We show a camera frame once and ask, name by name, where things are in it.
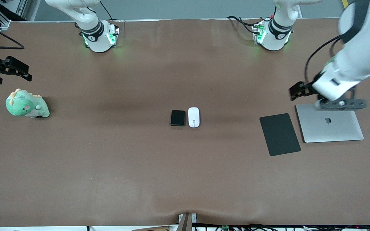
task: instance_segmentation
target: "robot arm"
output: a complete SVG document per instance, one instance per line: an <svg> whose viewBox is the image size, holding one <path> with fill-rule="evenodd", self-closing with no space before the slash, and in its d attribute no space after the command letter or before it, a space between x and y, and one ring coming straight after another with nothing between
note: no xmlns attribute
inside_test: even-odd
<svg viewBox="0 0 370 231"><path fill-rule="evenodd" d="M119 29L106 20L99 20L97 14L88 8L96 6L100 0L45 1L75 20L82 31L87 47L92 51L105 52L116 46Z"/></svg>
<svg viewBox="0 0 370 231"><path fill-rule="evenodd" d="M291 100L319 94L315 104L321 110L357 110L366 102L345 98L347 91L370 76L370 0L355 0L342 13L338 23L344 47L309 84L291 88Z"/></svg>
<svg viewBox="0 0 370 231"><path fill-rule="evenodd" d="M273 0L276 10L271 19L266 19L253 28L259 35L255 41L270 51L280 50L288 42L292 26L299 16L299 5L320 3L322 0Z"/></svg>

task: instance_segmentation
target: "brown tablecloth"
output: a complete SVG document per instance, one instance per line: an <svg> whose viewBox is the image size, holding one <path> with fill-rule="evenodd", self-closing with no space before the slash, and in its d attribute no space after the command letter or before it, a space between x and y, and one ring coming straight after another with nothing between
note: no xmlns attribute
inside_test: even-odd
<svg viewBox="0 0 370 231"><path fill-rule="evenodd" d="M33 81L1 75L0 226L160 225L186 211L218 224L370 224L370 105L357 111L365 140L305 144L294 105L316 98L289 101L336 25L298 20L270 52L235 21L128 22L118 48L95 54L73 23L12 23L25 50L0 58L28 64ZM43 96L51 116L9 114L16 88ZM370 104L370 78L358 96ZM189 107L199 128L169 125ZM272 157L259 118L282 113L302 151Z"/></svg>

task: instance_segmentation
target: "plush toy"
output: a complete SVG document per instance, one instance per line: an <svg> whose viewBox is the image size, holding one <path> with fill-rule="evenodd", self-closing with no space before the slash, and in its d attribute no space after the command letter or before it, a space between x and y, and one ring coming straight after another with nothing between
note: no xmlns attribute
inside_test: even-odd
<svg viewBox="0 0 370 231"><path fill-rule="evenodd" d="M40 95L32 95L26 90L16 89L5 101L6 109L14 116L48 117L49 110Z"/></svg>

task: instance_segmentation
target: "cable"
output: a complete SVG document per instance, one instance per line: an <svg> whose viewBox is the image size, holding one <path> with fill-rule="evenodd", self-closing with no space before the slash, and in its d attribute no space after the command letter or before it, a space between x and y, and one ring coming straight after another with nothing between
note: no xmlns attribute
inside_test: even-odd
<svg viewBox="0 0 370 231"><path fill-rule="evenodd" d="M1 32L0 32L0 35L4 36L5 38L9 39L10 41L13 41L15 44L17 44L19 46L19 47L2 47L2 46L0 46L0 49L22 50L22 49L25 48L22 44L20 44L19 42L15 41L12 38L10 38L8 35L2 34Z"/></svg>
<svg viewBox="0 0 370 231"><path fill-rule="evenodd" d="M90 11L92 11L92 12L94 12L94 13L97 13L97 12L95 12L95 10L93 10L93 9L91 9L89 7L87 7L87 9L90 10Z"/></svg>
<svg viewBox="0 0 370 231"><path fill-rule="evenodd" d="M249 23L246 23L244 21L242 21L242 18L239 17L239 18L236 18L235 16L229 16L227 17L228 19L236 19L238 22L242 23L242 25L245 27L245 29L253 34L256 34L256 35L259 35L258 32L253 32L251 31L247 26L253 26L253 24L249 24Z"/></svg>
<svg viewBox="0 0 370 231"><path fill-rule="evenodd" d="M109 15L109 20L116 20L116 19L112 18L112 16L110 15L109 11L108 11L108 10L107 10L107 8L104 6L104 4L103 4L102 2L100 2L100 3L101 3L101 5L102 5L102 7L105 9L105 11L108 13L108 15Z"/></svg>
<svg viewBox="0 0 370 231"><path fill-rule="evenodd" d="M320 51L324 46L330 44L331 42L335 41L336 39L340 38L340 35L336 36L335 38L332 38L331 40L327 41L326 43L324 43L322 46L320 46L319 48L316 49L316 51L314 51L314 53L311 54L311 56L308 58L308 60L306 61L306 64L305 64L305 69L304 69L304 78L305 78L305 83L308 84L309 83L309 80L308 80L308 66L309 66L309 61L311 60L311 58L318 52Z"/></svg>
<svg viewBox="0 0 370 231"><path fill-rule="evenodd" d="M346 228L353 228L353 227L358 228L358 229L367 229L370 231L370 227L364 226L364 225L348 225L343 228L334 228L331 226L327 226L327 227L309 226L308 231L343 231Z"/></svg>
<svg viewBox="0 0 370 231"><path fill-rule="evenodd" d="M267 225L260 225L260 224L251 224L251 225L249 225L249 227L258 228L258 229L261 229L261 230L264 230L264 231L266 231L265 228L270 229L272 231L278 231L278 230L276 230L274 228L271 228L271 227L269 227Z"/></svg>
<svg viewBox="0 0 370 231"><path fill-rule="evenodd" d="M335 42L333 42L333 44L330 46L330 48L329 48L329 55L331 56L331 57L334 57L335 56L335 54L333 53L333 48L335 47L335 44L337 43L337 42L339 42L340 40L342 40L342 38L338 38L337 40L335 40Z"/></svg>
<svg viewBox="0 0 370 231"><path fill-rule="evenodd" d="M255 22L255 23L252 23L252 24L250 24L250 23L247 23L247 22L244 22L243 20L242 20L242 18L241 17L235 17L235 16L228 16L228 17L226 17L227 19L235 19L236 21L238 21L239 23L242 23L242 25L245 27L245 29L247 30L247 31L249 31L249 32L251 32L251 33L253 33L253 34L256 34L256 35L259 35L260 33L258 33L258 32L253 32L253 31L251 31L248 27L246 27L246 26L253 26L253 25L255 25L255 24L257 24L257 23L259 23L259 22ZM265 21L265 22L269 22L269 21L271 21L272 20L272 17L270 18L270 19L268 19L268 20L266 20L266 19L263 19L262 17L260 17L260 19L262 20L262 21Z"/></svg>

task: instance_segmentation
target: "white mouse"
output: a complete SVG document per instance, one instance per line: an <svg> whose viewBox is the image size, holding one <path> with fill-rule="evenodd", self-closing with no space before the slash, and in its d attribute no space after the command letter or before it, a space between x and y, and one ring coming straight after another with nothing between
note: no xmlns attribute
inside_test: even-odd
<svg viewBox="0 0 370 231"><path fill-rule="evenodd" d="M188 109L188 124L190 127L199 127L199 109L197 107Z"/></svg>

